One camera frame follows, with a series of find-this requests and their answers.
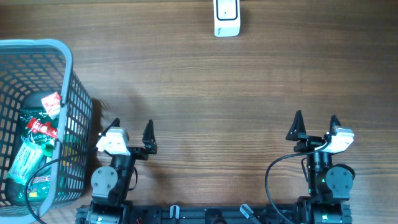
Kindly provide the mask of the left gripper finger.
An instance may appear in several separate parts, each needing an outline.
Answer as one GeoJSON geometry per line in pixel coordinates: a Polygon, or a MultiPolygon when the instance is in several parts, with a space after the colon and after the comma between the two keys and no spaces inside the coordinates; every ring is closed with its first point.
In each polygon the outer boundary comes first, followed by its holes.
{"type": "Polygon", "coordinates": [[[111,129],[113,127],[120,127],[120,119],[119,118],[115,118],[113,120],[113,122],[101,132],[101,135],[105,136],[106,133],[109,131],[109,129],[111,129]]]}
{"type": "Polygon", "coordinates": [[[157,154],[157,143],[154,135],[154,122],[148,120],[142,136],[142,143],[147,154],[157,154]]]}

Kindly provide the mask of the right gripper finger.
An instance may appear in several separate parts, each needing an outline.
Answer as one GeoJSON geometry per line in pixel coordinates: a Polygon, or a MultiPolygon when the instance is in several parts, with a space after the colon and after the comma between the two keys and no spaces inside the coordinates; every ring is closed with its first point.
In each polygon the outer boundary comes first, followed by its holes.
{"type": "Polygon", "coordinates": [[[341,123],[339,122],[337,116],[334,114],[330,119],[330,133],[335,133],[335,129],[340,127],[341,123]]]}
{"type": "Polygon", "coordinates": [[[301,141],[307,138],[307,133],[304,125],[302,111],[298,110],[295,113],[293,123],[285,137],[288,141],[301,141]]]}

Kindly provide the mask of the small red white snack packet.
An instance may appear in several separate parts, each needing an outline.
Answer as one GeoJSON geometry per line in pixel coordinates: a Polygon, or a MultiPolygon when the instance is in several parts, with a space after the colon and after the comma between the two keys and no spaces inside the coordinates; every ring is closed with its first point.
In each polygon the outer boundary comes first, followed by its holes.
{"type": "Polygon", "coordinates": [[[61,111],[60,101],[61,96],[58,92],[54,92],[41,99],[44,110],[47,112],[51,119],[58,118],[61,111]]]}

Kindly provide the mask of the red stick sachet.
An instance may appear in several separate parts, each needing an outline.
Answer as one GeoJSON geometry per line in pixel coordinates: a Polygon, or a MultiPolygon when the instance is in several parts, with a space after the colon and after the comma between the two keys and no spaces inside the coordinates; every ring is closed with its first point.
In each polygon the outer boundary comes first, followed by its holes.
{"type": "Polygon", "coordinates": [[[50,124],[44,124],[35,118],[32,118],[27,123],[27,128],[33,133],[41,133],[54,139],[57,138],[57,128],[51,127],[50,124]]]}

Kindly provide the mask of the teal wet wipes pack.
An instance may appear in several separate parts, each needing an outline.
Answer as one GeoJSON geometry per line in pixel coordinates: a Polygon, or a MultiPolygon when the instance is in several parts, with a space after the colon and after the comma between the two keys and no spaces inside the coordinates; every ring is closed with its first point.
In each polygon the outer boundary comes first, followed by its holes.
{"type": "Polygon", "coordinates": [[[43,156],[40,145],[23,142],[6,178],[25,185],[30,176],[38,169],[43,156]]]}

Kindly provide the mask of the green cap white jar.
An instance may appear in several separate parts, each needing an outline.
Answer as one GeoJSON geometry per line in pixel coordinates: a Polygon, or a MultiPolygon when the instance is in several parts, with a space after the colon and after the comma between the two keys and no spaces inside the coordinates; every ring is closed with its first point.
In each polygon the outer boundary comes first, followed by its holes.
{"type": "Polygon", "coordinates": [[[43,143],[40,147],[44,156],[52,157],[55,150],[55,141],[48,141],[43,143]]]}

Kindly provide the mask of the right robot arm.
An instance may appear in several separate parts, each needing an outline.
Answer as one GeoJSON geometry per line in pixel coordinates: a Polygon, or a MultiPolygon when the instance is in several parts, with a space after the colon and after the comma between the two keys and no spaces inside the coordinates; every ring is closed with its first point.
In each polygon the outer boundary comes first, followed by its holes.
{"type": "Polygon", "coordinates": [[[306,155],[308,197],[301,196],[294,203],[287,217],[291,223],[336,223],[353,222],[351,209],[345,202],[350,198],[355,171],[346,164],[334,164],[332,156],[345,151],[354,141],[354,132],[341,125],[333,115],[330,130],[324,136],[308,135],[302,112],[295,114],[286,140],[295,141],[295,152],[306,155]]]}

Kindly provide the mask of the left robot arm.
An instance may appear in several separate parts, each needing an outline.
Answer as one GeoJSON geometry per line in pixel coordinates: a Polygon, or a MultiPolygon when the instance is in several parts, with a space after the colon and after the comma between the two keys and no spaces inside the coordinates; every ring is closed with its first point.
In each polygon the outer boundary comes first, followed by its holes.
{"type": "Polygon", "coordinates": [[[97,168],[91,176],[92,200],[88,207],[76,211],[76,223],[140,223],[135,217],[134,206],[127,194],[132,176],[137,176],[135,163],[146,161],[150,154],[157,153],[153,120],[149,120],[142,134],[142,147],[128,145],[129,135],[120,127],[116,118],[98,135],[96,148],[111,157],[108,166],[97,168]]]}

